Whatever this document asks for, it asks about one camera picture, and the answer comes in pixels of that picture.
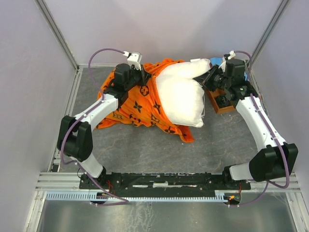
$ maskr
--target white panel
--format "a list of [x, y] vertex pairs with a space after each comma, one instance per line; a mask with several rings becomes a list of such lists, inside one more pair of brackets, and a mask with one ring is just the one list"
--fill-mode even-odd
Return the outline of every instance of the white panel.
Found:
[[34, 1], [1, 1], [0, 21], [0, 225], [19, 232], [55, 146], [74, 70]]
[[[45, 0], [77, 62], [113, 47], [142, 62], [252, 52], [280, 0]], [[94, 63], [119, 63], [104, 52]]]
[[253, 70], [271, 121], [298, 146], [295, 173], [309, 207], [309, 1], [291, 1]]

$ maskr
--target white arm segment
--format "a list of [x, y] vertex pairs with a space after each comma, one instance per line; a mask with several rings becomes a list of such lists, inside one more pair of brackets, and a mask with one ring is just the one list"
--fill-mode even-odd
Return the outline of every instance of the white arm segment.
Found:
[[[94, 104], [88, 107], [88, 109], [74, 116], [75, 118], [80, 118], [99, 102], [101, 102], [101, 104], [81, 120], [81, 122], [88, 122], [91, 125], [91, 131], [93, 131], [97, 124], [99, 124], [99, 122], [102, 121], [107, 115], [118, 108], [118, 99], [116, 99], [113, 95], [104, 94], [103, 101], [97, 100]], [[79, 164], [94, 178], [98, 178], [103, 170], [103, 166], [97, 161], [93, 153], [91, 153], [91, 155], [83, 162], [79, 162]]]
[[[265, 111], [262, 108], [260, 99], [256, 97], [254, 99], [259, 107], [259, 111], [261, 111], [266, 121], [270, 125], [271, 129], [274, 131], [276, 135], [276, 139], [278, 139], [279, 143], [283, 145], [283, 142], [285, 142], [285, 140], [279, 135], [279, 133], [274, 128], [269, 118], [265, 114]], [[261, 149], [266, 148], [267, 145], [270, 145], [272, 147], [277, 146], [268, 128], [266, 127], [264, 121], [260, 117], [258, 111], [256, 111], [251, 97], [246, 97], [244, 100], [239, 100], [236, 106], [236, 110], [241, 114], [241, 116], [247, 123], [249, 130], [251, 131], [254, 137], [254, 140], [257, 146], [257, 151], [260, 151]], [[249, 163], [244, 163], [244, 164], [235, 165], [235, 166], [230, 167], [230, 173], [231, 173], [233, 180], [253, 179], [250, 174]]]

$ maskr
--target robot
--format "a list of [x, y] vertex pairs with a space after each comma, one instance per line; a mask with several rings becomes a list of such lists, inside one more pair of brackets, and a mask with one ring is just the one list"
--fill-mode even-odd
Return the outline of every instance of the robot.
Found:
[[[107, 179], [111, 179], [111, 176], [108, 177], [105, 167], [96, 160], [92, 153], [93, 129], [109, 113], [121, 107], [128, 98], [130, 89], [136, 85], [146, 85], [151, 77], [140, 63], [142, 57], [140, 53], [124, 52], [124, 55], [127, 57], [127, 64], [122, 63], [116, 66], [113, 85], [104, 91], [103, 97], [83, 112], [75, 116], [65, 116], [61, 121], [57, 147], [61, 153], [72, 159], [71, 162], [76, 162], [82, 167], [90, 177], [89, 180], [87, 176], [84, 176], [83, 182], [88, 183], [88, 186], [92, 188], [97, 187], [92, 185], [91, 180], [95, 179], [104, 186]], [[243, 180], [256, 182], [266, 180], [271, 183], [272, 179], [286, 177], [286, 185], [278, 186], [286, 188], [298, 155], [298, 149], [295, 144], [288, 144], [274, 128], [263, 110], [256, 90], [249, 81], [245, 80], [245, 62], [235, 59], [234, 56], [235, 53], [231, 51], [224, 56], [225, 62], [222, 65], [214, 65], [203, 75], [194, 78], [204, 90], [224, 90], [225, 94], [222, 99], [232, 103], [242, 115], [257, 145], [258, 153], [250, 162], [224, 168], [220, 176], [220, 183], [223, 188], [230, 189], [231, 185], [238, 186], [238, 182]], [[112, 175], [117, 176], [116, 179], [121, 179], [121, 174]], [[135, 178], [134, 181], [136, 181], [140, 180], [140, 177], [141, 175], [136, 175], [130, 178]]]

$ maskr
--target orange fabric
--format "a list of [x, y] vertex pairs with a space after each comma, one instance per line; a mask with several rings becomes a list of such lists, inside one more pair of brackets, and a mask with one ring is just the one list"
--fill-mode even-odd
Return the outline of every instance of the orange fabric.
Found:
[[[183, 60], [173, 61], [164, 59], [161, 63], [144, 64], [145, 70], [152, 75], [146, 86], [135, 86], [129, 91], [129, 97], [119, 110], [107, 115], [98, 125], [97, 129], [110, 127], [116, 123], [133, 124], [136, 127], [140, 125], [158, 126], [162, 131], [170, 134], [178, 134], [182, 141], [190, 143], [194, 141], [188, 126], [172, 124], [165, 115], [161, 101], [156, 88], [156, 77], [168, 65], [184, 62]], [[104, 91], [110, 81], [114, 78], [114, 71], [110, 73], [107, 80], [101, 86]]]

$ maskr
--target white fabric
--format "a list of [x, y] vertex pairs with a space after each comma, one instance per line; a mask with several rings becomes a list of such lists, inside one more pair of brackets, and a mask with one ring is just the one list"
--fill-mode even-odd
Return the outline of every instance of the white fabric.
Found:
[[199, 59], [167, 66], [155, 79], [162, 108], [176, 125], [202, 127], [204, 90], [193, 80], [210, 69], [210, 60]]

